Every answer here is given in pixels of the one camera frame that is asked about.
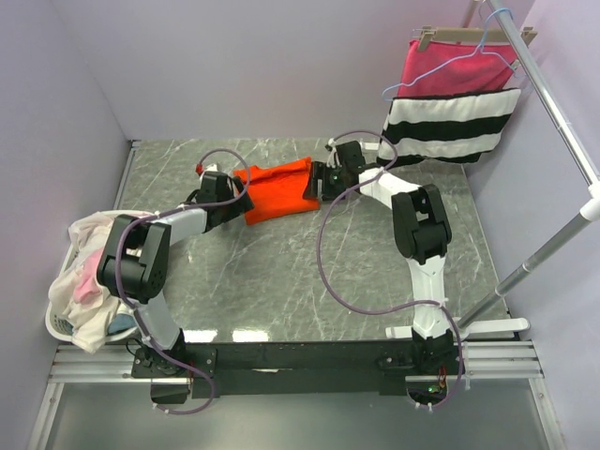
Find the orange t-shirt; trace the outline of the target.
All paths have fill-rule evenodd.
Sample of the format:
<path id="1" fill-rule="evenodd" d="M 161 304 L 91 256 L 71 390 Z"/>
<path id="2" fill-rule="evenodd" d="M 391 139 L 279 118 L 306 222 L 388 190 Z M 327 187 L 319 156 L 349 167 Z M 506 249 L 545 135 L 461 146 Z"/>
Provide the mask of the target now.
<path id="1" fill-rule="evenodd" d="M 274 218 L 319 210 L 318 200 L 304 197 L 311 163 L 310 157 L 304 157 L 270 168 L 252 165 L 249 167 L 250 177 L 243 169 L 235 170 L 235 177 L 243 183 L 249 181 L 248 194 L 254 204 L 245 213 L 246 224 L 251 226 Z"/>

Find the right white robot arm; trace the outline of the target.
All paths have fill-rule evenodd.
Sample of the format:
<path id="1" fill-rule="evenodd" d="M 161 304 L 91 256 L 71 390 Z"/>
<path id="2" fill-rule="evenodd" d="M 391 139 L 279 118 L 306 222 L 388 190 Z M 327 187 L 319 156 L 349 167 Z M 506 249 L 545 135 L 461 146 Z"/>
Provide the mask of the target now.
<path id="1" fill-rule="evenodd" d="M 416 303 L 412 333 L 422 339 L 442 337 L 451 329 L 442 308 L 447 301 L 443 272 L 452 232 L 440 191 L 405 181 L 386 166 L 366 163 L 358 141 L 330 142 L 328 149 L 327 161 L 310 163 L 303 197 L 334 203 L 358 186 L 358 193 L 391 210 L 395 243 L 409 265 Z"/>

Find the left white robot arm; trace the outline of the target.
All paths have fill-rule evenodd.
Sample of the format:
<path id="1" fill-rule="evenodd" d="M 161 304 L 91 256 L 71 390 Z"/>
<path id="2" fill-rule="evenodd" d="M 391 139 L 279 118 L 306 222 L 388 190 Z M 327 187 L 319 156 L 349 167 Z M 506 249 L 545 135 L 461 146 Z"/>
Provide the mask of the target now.
<path id="1" fill-rule="evenodd" d="M 181 374 L 188 363 L 186 351 L 177 347 L 183 331 L 163 292 L 171 246 L 208 233 L 253 207 L 240 177 L 210 171 L 173 210 L 145 217 L 120 214 L 113 220 L 97 266 L 97 282 L 132 309 L 142 341 L 158 348 L 154 365 L 165 376 Z"/>

